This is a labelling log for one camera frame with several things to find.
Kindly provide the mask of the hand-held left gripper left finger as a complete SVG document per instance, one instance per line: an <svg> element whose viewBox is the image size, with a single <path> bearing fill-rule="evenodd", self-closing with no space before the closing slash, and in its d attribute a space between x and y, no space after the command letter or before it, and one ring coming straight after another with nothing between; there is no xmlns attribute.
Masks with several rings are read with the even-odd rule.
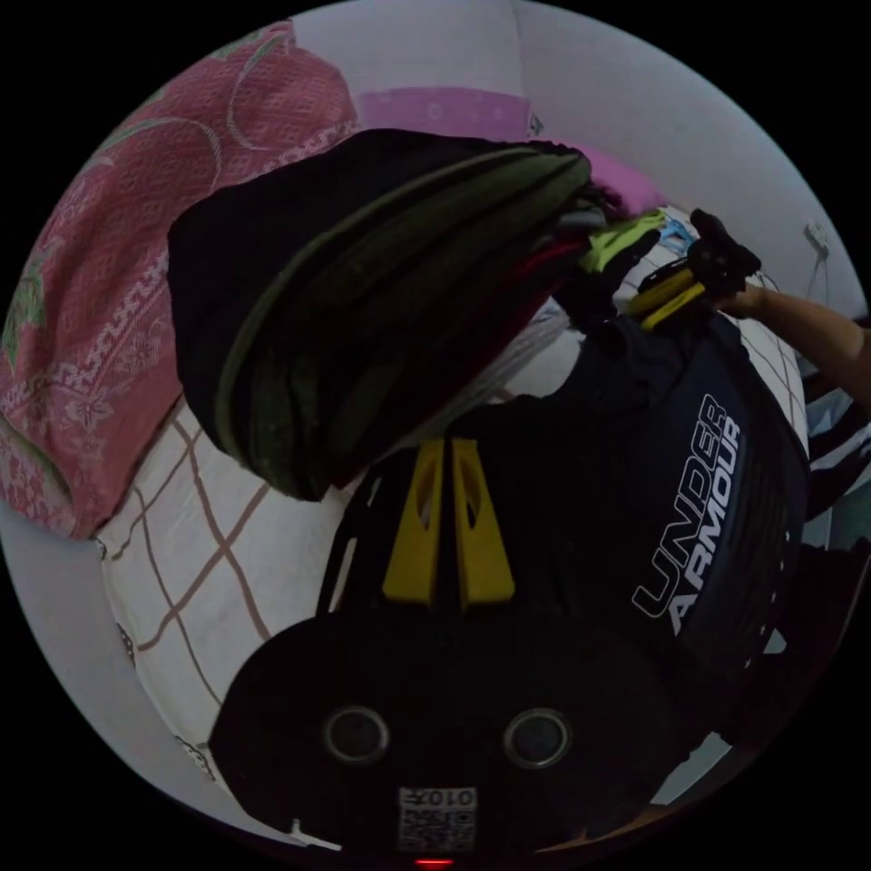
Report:
<svg viewBox="0 0 871 871"><path fill-rule="evenodd" d="M382 585L390 602L431 604L435 600L444 465L442 439L419 447Z"/></svg>

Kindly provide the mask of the person's right hand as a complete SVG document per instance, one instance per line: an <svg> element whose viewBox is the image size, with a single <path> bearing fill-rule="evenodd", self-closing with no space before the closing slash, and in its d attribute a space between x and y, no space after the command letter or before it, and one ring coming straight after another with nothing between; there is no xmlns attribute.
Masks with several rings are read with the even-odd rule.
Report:
<svg viewBox="0 0 871 871"><path fill-rule="evenodd" d="M740 292L717 300L714 308L734 319L758 319L768 297L767 288L746 284Z"/></svg>

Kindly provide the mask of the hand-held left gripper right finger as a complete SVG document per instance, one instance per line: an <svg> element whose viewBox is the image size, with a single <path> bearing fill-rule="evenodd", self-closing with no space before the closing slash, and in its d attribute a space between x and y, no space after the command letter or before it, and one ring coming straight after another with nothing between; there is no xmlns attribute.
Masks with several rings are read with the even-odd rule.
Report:
<svg viewBox="0 0 871 871"><path fill-rule="evenodd" d="M454 439L451 463L461 607L509 602L514 577L476 441Z"/></svg>

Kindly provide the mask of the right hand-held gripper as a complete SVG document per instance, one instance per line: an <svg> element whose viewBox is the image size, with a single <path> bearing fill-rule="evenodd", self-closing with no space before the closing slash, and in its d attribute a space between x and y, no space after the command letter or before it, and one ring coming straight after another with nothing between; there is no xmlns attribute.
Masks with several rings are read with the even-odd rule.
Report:
<svg viewBox="0 0 871 871"><path fill-rule="evenodd" d="M709 303L735 297L760 268L759 257L734 240L698 238L687 261L675 260L641 282L627 314L646 315L641 328L653 331L701 296Z"/></svg>

